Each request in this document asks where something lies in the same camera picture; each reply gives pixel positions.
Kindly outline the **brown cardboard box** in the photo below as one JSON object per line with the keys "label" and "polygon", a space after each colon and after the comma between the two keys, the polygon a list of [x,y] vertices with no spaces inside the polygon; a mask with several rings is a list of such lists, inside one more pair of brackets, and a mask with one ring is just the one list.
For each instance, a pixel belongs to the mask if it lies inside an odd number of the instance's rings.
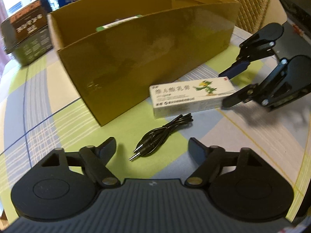
{"label": "brown cardboard box", "polygon": [[[79,0],[47,16],[54,49],[103,126],[225,50],[236,0]],[[135,15],[115,27],[96,28]]]}

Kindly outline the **green barcode box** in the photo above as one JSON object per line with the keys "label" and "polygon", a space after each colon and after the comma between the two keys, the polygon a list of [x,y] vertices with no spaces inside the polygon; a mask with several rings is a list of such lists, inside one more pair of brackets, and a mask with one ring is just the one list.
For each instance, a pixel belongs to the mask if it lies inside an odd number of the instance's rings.
{"label": "green barcode box", "polygon": [[131,20],[134,20],[134,19],[137,19],[137,18],[141,18],[142,15],[135,15],[135,16],[132,16],[132,17],[128,17],[128,18],[124,18],[124,19],[116,19],[114,22],[112,23],[109,23],[109,24],[106,24],[106,25],[102,25],[102,26],[99,26],[96,28],[96,31],[97,32],[100,32],[100,31],[103,31],[103,30],[107,30],[109,28],[112,28],[112,27],[115,27],[117,25],[120,25],[122,23],[125,23],[125,22],[128,22],[128,21],[131,21]]}

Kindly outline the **plaid tablecloth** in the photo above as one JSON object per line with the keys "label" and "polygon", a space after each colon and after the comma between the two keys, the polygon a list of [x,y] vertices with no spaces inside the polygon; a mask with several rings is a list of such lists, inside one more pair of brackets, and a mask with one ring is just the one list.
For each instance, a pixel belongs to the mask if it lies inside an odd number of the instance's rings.
{"label": "plaid tablecloth", "polygon": [[56,147],[77,151],[114,137],[118,148],[107,166],[117,178],[184,180],[196,169],[188,154],[188,140],[194,137],[227,151],[249,147],[264,158],[294,189],[287,215],[292,220],[310,181],[310,96],[272,112],[248,102],[192,116],[192,125],[172,134],[154,155],[130,162],[142,136],[168,122],[154,118],[149,99],[100,126],[56,52],[25,68],[11,60],[1,78],[1,212],[10,223],[17,218],[10,200],[14,183]]}

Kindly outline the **dark Hongli food box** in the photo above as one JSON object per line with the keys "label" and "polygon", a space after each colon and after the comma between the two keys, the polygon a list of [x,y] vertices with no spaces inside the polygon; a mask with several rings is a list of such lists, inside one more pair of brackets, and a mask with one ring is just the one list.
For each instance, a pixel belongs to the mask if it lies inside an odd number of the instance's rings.
{"label": "dark Hongli food box", "polygon": [[27,66],[53,48],[47,15],[48,0],[35,0],[1,23],[4,51],[21,66]]}

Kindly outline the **white ointment box green bird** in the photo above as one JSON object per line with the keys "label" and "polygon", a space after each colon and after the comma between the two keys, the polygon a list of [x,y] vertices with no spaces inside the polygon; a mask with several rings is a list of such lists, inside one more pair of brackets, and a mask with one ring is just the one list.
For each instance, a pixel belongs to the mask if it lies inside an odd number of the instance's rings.
{"label": "white ointment box green bird", "polygon": [[219,108],[235,93],[228,77],[204,78],[149,87],[155,118],[164,118]]}

